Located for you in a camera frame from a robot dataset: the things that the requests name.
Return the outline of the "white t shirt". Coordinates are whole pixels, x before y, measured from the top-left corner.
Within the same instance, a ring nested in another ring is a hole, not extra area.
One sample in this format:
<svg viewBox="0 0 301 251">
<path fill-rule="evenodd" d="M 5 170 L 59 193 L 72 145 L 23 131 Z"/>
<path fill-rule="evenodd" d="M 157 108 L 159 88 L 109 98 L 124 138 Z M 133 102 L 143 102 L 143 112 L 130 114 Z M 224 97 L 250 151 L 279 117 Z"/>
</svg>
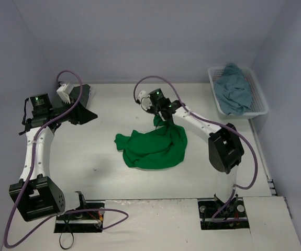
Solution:
<svg viewBox="0 0 301 251">
<path fill-rule="evenodd" d="M 91 101 L 95 95 L 96 91 L 93 88 L 89 89 L 89 95 L 88 95 L 88 99 L 89 101 Z"/>
</svg>

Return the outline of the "grey t shirt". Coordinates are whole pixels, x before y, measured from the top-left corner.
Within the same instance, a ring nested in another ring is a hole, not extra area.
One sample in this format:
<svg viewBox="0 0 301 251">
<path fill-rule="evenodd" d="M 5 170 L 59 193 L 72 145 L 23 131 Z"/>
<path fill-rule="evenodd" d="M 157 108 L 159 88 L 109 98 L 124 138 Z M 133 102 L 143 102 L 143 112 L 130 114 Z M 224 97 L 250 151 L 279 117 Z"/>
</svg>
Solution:
<svg viewBox="0 0 301 251">
<path fill-rule="evenodd" d="M 89 84 L 83 84 L 82 86 L 82 95 L 79 103 L 83 107 L 87 108 L 92 99 L 92 89 Z M 77 100 L 79 97 L 80 89 L 80 86 L 73 87 L 72 91 L 69 94 L 70 98 L 72 98 L 73 100 Z"/>
</svg>

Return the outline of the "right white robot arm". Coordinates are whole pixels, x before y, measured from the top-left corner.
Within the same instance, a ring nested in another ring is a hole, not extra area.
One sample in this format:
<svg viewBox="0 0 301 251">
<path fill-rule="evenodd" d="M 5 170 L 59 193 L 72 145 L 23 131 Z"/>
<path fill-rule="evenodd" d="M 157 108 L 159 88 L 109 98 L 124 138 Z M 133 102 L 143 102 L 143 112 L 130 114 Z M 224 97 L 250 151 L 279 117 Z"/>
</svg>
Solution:
<svg viewBox="0 0 301 251">
<path fill-rule="evenodd" d="M 237 170 L 244 149 L 233 124 L 217 125 L 194 114 L 180 100 L 170 101 L 161 89 L 156 89 L 140 98 L 146 111 L 158 115 L 163 121 L 183 127 L 195 134 L 208 146 L 211 166 L 218 172 L 214 195 L 215 213 L 211 219 L 225 221 L 235 208 Z"/>
</svg>

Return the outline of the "green t shirt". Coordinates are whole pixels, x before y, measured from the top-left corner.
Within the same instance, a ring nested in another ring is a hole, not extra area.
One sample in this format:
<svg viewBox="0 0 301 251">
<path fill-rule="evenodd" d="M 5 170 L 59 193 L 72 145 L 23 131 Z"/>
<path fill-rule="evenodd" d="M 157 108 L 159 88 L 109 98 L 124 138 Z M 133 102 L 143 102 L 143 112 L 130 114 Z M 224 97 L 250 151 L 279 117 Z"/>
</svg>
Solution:
<svg viewBox="0 0 301 251">
<path fill-rule="evenodd" d="M 183 162 L 188 144 L 185 129 L 160 116 L 154 116 L 153 126 L 147 133 L 133 130 L 131 135 L 116 134 L 116 149 L 129 168 L 162 170 Z"/>
</svg>

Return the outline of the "white plastic basket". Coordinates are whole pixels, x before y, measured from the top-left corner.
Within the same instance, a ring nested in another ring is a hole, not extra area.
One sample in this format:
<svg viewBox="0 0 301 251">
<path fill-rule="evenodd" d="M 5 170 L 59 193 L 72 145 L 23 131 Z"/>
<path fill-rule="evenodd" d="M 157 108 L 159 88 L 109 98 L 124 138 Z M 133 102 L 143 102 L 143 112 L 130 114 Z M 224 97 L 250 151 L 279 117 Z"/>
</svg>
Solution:
<svg viewBox="0 0 301 251">
<path fill-rule="evenodd" d="M 219 79 L 222 76 L 224 68 L 225 68 L 224 66 L 215 66 L 215 67 L 210 67 L 208 69 L 208 77 L 213 91 L 216 107 L 218 109 L 218 116 L 222 119 L 238 119 L 238 118 L 252 119 L 257 116 L 262 116 L 267 114 L 269 111 L 269 107 L 264 97 L 264 93 L 261 89 L 258 78 L 256 77 L 253 70 L 245 66 L 240 66 L 239 68 L 242 70 L 245 79 L 250 84 L 251 93 L 252 93 L 251 111 L 246 112 L 241 116 L 235 116 L 233 114 L 226 115 L 225 113 L 223 113 L 214 91 L 214 83 L 217 79 Z"/>
</svg>

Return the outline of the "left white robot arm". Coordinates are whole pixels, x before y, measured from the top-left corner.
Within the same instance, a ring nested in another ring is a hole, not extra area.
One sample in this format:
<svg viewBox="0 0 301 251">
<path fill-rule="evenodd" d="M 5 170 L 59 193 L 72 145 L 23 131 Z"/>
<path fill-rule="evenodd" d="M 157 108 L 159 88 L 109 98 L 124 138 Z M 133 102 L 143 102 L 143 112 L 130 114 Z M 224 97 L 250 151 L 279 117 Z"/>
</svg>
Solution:
<svg viewBox="0 0 301 251">
<path fill-rule="evenodd" d="M 72 105 L 65 103 L 59 96 L 50 100 L 47 94 L 31 96 L 32 118 L 23 120 L 27 137 L 26 159 L 23 172 L 17 183 L 10 185 L 9 195 L 17 204 L 20 215 L 26 222 L 67 211 L 79 220 L 86 216 L 87 205 L 78 201 L 76 193 L 64 193 L 50 178 L 51 144 L 57 128 L 64 122 L 82 125 L 97 118 L 97 114 L 88 110 L 94 95 L 92 90 L 82 93 L 74 89 L 69 97 L 71 101 L 80 102 L 66 116 L 51 123 L 44 124 L 63 114 Z"/>
</svg>

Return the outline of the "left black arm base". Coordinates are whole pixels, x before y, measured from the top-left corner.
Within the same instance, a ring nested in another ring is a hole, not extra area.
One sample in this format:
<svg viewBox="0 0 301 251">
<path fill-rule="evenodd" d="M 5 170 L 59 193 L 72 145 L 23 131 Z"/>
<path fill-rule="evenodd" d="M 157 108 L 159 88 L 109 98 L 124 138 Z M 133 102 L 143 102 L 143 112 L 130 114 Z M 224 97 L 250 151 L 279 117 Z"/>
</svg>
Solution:
<svg viewBox="0 0 301 251">
<path fill-rule="evenodd" d="M 86 211 L 56 217 L 54 233 L 60 234 L 59 246 L 62 250 L 70 249 L 76 233 L 101 233 L 103 230 L 103 212 Z"/>
</svg>

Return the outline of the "teal cloth in basket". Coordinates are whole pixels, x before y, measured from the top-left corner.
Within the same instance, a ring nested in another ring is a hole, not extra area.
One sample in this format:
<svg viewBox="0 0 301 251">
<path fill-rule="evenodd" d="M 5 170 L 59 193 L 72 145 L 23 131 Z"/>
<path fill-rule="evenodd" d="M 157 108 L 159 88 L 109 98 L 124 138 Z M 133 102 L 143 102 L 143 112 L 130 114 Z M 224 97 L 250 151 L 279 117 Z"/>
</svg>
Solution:
<svg viewBox="0 0 301 251">
<path fill-rule="evenodd" d="M 242 70 L 234 63 L 228 63 L 214 82 L 219 106 L 225 115 L 242 116 L 251 112 L 252 91 Z"/>
</svg>

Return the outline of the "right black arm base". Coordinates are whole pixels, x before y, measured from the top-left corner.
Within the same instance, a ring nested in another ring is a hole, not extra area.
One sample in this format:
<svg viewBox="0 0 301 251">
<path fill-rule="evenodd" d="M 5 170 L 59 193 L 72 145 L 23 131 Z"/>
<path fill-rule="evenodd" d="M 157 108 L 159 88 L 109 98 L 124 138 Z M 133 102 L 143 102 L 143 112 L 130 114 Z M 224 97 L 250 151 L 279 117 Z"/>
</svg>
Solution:
<svg viewBox="0 0 301 251">
<path fill-rule="evenodd" d="M 250 228 L 242 198 L 233 199 L 225 209 L 212 219 L 212 216 L 221 206 L 222 203 L 214 200 L 198 200 L 201 230 L 235 230 Z"/>
</svg>

